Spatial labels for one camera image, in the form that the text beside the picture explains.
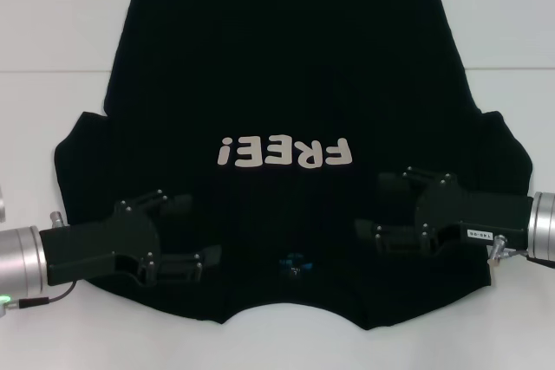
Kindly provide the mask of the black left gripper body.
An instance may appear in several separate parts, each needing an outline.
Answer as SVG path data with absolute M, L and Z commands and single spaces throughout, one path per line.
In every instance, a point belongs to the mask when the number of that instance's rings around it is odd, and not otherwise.
M 152 215 L 161 205 L 161 200 L 119 203 L 101 221 L 41 230 L 48 285 L 123 274 L 153 286 L 161 250 Z

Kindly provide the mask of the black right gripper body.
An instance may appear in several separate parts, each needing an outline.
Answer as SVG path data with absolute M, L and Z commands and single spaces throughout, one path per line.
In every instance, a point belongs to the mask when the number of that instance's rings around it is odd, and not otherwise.
M 528 249 L 532 198 L 468 191 L 454 175 L 415 175 L 414 189 L 414 234 L 421 253 L 436 253 L 451 243 Z

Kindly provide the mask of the black FREE print t-shirt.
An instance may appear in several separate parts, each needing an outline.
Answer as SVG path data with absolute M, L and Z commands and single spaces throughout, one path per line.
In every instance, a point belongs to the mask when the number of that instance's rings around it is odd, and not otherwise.
M 532 174 L 502 115 L 475 105 L 441 0 L 131 0 L 103 115 L 55 150 L 71 224 L 151 191 L 191 197 L 161 249 L 218 245 L 216 266 L 93 284 L 218 323 L 290 302 L 372 329 L 489 286 L 483 247 L 381 255 L 360 240 L 357 220 L 413 220 L 379 187 L 407 167 L 516 195 Z

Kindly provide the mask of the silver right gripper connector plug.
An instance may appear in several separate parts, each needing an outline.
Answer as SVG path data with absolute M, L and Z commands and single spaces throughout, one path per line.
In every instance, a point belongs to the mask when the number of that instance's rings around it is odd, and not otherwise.
M 502 260 L 507 259 L 511 255 L 510 252 L 506 252 L 506 243 L 507 239 L 505 236 L 498 235 L 494 237 L 493 245 L 487 260 L 490 267 L 499 266 Z

